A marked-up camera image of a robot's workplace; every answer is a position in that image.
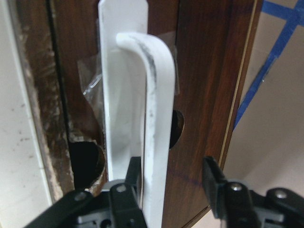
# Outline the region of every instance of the bolt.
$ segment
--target bolt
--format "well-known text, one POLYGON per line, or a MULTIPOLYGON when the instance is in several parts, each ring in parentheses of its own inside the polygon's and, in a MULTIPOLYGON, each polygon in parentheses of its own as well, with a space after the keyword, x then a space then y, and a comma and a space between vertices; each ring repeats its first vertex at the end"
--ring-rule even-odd
POLYGON ((239 183, 232 183, 230 186, 233 189, 233 191, 241 191, 242 190, 242 185, 240 185, 239 183))
POLYGON ((275 191, 275 196, 278 197, 279 199, 287 198, 287 194, 282 190, 276 190, 275 191))
POLYGON ((127 190, 127 188, 125 187, 124 184, 119 185, 119 186, 116 188, 116 191, 118 191, 118 192, 124 192, 124 191, 126 191, 126 190, 127 190))
POLYGON ((82 201, 86 198, 86 194, 82 191, 80 193, 78 193, 77 195, 75 195, 74 200, 75 201, 82 201))

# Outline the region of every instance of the blue tape cross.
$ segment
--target blue tape cross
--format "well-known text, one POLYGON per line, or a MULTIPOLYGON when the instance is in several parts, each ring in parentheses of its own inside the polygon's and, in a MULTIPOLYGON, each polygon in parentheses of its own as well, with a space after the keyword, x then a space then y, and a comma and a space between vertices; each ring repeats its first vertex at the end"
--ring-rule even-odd
POLYGON ((284 48, 286 47, 290 37, 295 31, 298 25, 304 26, 304 0, 298 0, 296 6, 291 9, 288 7, 280 6, 275 3, 264 1, 262 12, 273 15, 278 18, 286 20, 286 24, 279 35, 279 38, 275 42, 272 50, 270 51, 268 58, 261 70, 257 74, 255 80, 251 84, 245 98, 237 110, 237 117, 234 123, 234 128, 237 126, 239 120, 243 116, 244 112, 248 108, 253 97, 257 93, 258 88, 263 82, 264 77, 267 75, 271 66, 274 64, 277 58, 280 57, 284 48))

